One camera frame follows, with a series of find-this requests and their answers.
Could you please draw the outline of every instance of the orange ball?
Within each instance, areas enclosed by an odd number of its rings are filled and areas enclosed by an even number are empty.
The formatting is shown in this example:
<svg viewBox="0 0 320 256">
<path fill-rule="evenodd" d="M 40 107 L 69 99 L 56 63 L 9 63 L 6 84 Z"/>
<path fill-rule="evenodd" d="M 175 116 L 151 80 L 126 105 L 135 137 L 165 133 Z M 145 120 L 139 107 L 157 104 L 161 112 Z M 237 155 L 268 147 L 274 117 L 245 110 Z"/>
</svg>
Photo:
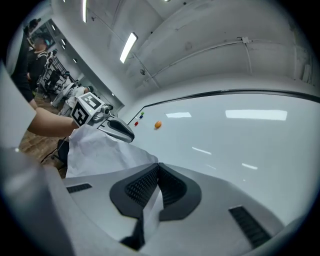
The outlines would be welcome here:
<svg viewBox="0 0 320 256">
<path fill-rule="evenodd" d="M 160 128 L 161 125 L 162 125 L 161 121 L 158 121 L 155 123 L 154 127 L 158 129 Z"/>
</svg>

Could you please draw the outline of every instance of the wooden floor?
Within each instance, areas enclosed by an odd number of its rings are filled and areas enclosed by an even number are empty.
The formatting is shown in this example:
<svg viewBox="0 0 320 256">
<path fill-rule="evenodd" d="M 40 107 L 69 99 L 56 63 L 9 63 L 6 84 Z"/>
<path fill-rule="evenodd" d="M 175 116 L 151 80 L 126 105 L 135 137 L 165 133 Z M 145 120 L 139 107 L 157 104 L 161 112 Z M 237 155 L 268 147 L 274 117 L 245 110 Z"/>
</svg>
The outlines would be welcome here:
<svg viewBox="0 0 320 256">
<path fill-rule="evenodd" d="M 34 99 L 38 107 L 48 110 L 54 114 L 57 114 L 59 112 L 50 104 L 49 98 L 43 99 L 42 94 L 38 93 Z M 20 143 L 19 149 L 21 152 L 24 152 L 25 154 L 32 156 L 37 161 L 41 162 L 41 160 L 45 156 L 47 156 L 50 152 L 54 151 L 57 148 L 59 139 L 63 138 L 42 137 L 26 131 Z M 60 169 L 63 166 L 63 163 L 58 159 L 51 159 L 51 157 L 49 156 L 42 164 L 52 165 L 56 167 L 59 170 L 61 178 L 64 179 L 66 177 L 67 168 L 65 167 Z"/>
</svg>

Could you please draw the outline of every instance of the forearm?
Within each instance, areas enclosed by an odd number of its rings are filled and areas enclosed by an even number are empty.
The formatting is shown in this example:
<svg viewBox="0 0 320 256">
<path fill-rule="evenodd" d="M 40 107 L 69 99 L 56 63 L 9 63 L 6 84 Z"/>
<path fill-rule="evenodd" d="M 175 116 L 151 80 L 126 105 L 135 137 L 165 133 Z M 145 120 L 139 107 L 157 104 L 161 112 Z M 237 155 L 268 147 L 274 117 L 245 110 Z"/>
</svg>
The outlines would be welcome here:
<svg viewBox="0 0 320 256">
<path fill-rule="evenodd" d="M 28 131 L 45 137 L 69 136 L 78 126 L 71 117 L 59 116 L 38 107 Z"/>
</svg>

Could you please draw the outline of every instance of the small toy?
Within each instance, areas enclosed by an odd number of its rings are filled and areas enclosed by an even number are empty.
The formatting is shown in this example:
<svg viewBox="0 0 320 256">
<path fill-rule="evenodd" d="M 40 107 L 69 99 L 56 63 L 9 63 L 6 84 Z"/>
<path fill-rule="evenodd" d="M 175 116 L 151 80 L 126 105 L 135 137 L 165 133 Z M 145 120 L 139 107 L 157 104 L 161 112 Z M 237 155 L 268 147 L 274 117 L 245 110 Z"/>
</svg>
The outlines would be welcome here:
<svg viewBox="0 0 320 256">
<path fill-rule="evenodd" d="M 158 121 L 158 122 L 155 123 L 154 127 L 156 129 L 158 129 L 158 128 L 160 128 L 161 125 L 162 125 L 161 121 Z"/>
</svg>

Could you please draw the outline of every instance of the fluorescent light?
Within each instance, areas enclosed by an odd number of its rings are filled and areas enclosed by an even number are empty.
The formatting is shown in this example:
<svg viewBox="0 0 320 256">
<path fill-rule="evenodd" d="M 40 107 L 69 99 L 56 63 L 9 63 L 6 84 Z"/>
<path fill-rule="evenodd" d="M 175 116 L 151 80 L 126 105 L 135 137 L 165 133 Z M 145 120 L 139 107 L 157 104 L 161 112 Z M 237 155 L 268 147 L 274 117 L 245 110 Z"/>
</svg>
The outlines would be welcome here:
<svg viewBox="0 0 320 256">
<path fill-rule="evenodd" d="M 283 110 L 226 110 L 225 116 L 227 118 L 236 119 L 263 119 L 263 120 L 278 120 L 285 121 L 287 119 L 287 111 Z"/>
<path fill-rule="evenodd" d="M 207 152 L 207 151 L 201 150 L 201 149 L 196 148 L 196 147 L 192 147 L 192 149 L 194 149 L 194 150 L 196 150 L 196 151 L 200 151 L 200 152 L 202 152 L 202 153 L 206 153 L 206 154 L 208 154 L 208 155 L 212 155 L 210 152 Z"/>
<path fill-rule="evenodd" d="M 180 113 L 171 113 L 165 114 L 168 118 L 190 118 L 191 115 L 189 112 L 180 112 Z"/>
<path fill-rule="evenodd" d="M 245 164 L 245 163 L 243 163 L 242 166 L 248 167 L 248 168 L 253 169 L 253 170 L 257 170 L 258 169 L 258 167 L 255 167 L 255 166 L 252 166 L 252 165 L 249 165 L 249 164 Z"/>
<path fill-rule="evenodd" d="M 212 168 L 212 169 L 215 169 L 215 170 L 216 170 L 216 168 L 214 168 L 213 166 L 211 166 L 211 165 L 209 165 L 209 164 L 206 164 L 206 166 L 209 166 L 210 168 Z"/>
<path fill-rule="evenodd" d="M 120 61 L 122 63 L 125 63 L 126 58 L 127 58 L 128 54 L 129 54 L 132 46 L 134 46 L 134 43 L 137 41 L 137 39 L 138 39 L 138 37 L 134 33 L 130 34 L 128 40 L 125 43 L 123 51 L 121 53 Z"/>
<path fill-rule="evenodd" d="M 82 0 L 82 18 L 83 22 L 87 22 L 87 0 Z"/>
</svg>

